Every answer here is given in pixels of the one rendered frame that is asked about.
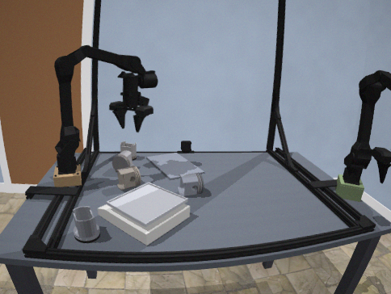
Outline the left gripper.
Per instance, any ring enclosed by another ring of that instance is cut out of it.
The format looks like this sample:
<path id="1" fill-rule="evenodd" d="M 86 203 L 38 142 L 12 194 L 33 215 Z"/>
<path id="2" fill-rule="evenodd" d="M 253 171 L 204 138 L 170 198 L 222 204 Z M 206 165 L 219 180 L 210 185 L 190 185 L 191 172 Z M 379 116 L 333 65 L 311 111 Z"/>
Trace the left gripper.
<path id="1" fill-rule="evenodd" d="M 380 182 L 383 183 L 387 174 L 388 168 L 391 167 L 391 152 L 386 148 L 375 147 L 372 150 L 372 156 L 377 161 Z M 381 165 L 384 164 L 384 165 Z"/>

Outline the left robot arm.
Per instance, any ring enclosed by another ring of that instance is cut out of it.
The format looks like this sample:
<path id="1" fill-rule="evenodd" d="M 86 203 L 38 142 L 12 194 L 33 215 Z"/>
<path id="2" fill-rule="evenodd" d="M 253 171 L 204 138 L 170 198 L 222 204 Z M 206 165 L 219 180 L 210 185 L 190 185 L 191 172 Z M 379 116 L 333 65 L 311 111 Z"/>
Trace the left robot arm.
<path id="1" fill-rule="evenodd" d="M 369 140 L 374 109 L 381 92 L 386 87 L 391 90 L 391 73 L 382 70 L 377 70 L 375 73 L 365 76 L 359 82 L 359 96 L 362 100 L 359 131 L 357 141 L 351 147 L 351 152 L 344 158 L 344 164 L 347 166 L 343 172 L 345 183 L 359 185 L 363 169 L 367 169 L 372 160 L 372 149 Z"/>

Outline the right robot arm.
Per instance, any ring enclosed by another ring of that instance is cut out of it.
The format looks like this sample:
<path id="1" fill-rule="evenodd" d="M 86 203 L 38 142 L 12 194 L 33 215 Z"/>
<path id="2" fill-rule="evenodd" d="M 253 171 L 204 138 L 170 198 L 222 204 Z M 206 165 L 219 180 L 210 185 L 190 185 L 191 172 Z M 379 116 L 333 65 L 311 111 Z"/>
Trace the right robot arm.
<path id="1" fill-rule="evenodd" d="M 80 50 L 79 50 L 80 49 Z M 158 78 L 154 70 L 145 71 L 141 59 L 137 56 L 119 55 L 102 49 L 84 45 L 67 56 L 58 57 L 54 67 L 59 83 L 61 106 L 61 133 L 60 141 L 55 146 L 57 154 L 58 174 L 75 174 L 77 169 L 75 151 L 79 146 L 79 129 L 74 126 L 71 81 L 74 75 L 74 66 L 86 57 L 98 61 L 105 61 L 125 71 L 118 75 L 123 78 L 123 90 L 138 90 L 154 88 L 158 84 Z M 77 52 L 79 50 L 79 52 Z M 74 54 L 74 55 L 73 55 Z M 69 57 L 71 56 L 71 57 Z M 134 74 L 138 74 L 135 76 Z M 74 129 L 75 127 L 75 129 Z M 64 148 L 65 147 L 65 148 Z M 64 149 L 63 149 L 64 148 Z M 63 149 L 63 150 L 62 150 Z"/>

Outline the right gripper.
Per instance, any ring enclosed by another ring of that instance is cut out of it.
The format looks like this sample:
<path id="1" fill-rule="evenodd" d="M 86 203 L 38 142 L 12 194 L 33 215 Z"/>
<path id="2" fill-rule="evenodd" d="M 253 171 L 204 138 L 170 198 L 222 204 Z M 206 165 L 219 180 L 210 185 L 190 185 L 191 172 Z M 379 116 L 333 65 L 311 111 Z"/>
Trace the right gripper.
<path id="1" fill-rule="evenodd" d="M 110 103 L 109 110 L 113 111 L 113 113 L 115 114 L 116 118 L 120 123 L 121 128 L 124 128 L 125 126 L 125 114 L 128 109 L 129 111 L 134 111 L 136 113 L 133 116 L 133 119 L 134 119 L 135 129 L 137 132 L 140 131 L 144 118 L 148 115 L 153 114 L 152 106 L 138 105 L 139 94 L 140 92 L 138 92 L 138 90 L 123 90 L 123 92 L 120 93 L 120 95 L 123 95 L 123 102 L 118 101 L 118 102 Z M 123 106 L 125 107 L 123 108 Z"/>

